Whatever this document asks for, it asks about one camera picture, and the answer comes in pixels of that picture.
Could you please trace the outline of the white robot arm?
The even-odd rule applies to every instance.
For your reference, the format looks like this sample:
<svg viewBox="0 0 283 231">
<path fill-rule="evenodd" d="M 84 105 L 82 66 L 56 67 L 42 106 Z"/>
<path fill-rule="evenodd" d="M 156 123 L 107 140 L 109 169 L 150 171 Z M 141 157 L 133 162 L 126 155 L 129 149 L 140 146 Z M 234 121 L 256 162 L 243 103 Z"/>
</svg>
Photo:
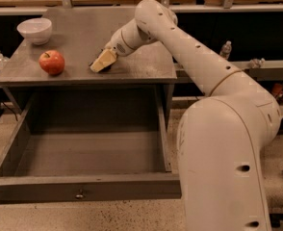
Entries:
<svg viewBox="0 0 283 231">
<path fill-rule="evenodd" d="M 174 12 L 143 0 L 91 64 L 159 41 L 204 93 L 183 113 L 177 158 L 188 231 L 271 231 L 260 152 L 276 136 L 275 98 L 235 65 L 177 26 Z"/>
</svg>

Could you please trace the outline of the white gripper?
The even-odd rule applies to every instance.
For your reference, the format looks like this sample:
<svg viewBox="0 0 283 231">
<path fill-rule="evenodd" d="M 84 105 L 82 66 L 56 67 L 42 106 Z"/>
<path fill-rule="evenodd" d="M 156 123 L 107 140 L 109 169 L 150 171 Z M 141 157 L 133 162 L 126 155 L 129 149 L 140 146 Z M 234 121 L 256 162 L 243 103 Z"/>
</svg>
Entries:
<svg viewBox="0 0 283 231">
<path fill-rule="evenodd" d="M 143 32 L 132 19 L 127 24 L 119 28 L 105 45 L 97 59 L 90 65 L 90 70 L 97 73 L 116 61 L 117 56 L 128 56 L 134 53 L 148 40 L 148 34 Z"/>
</svg>

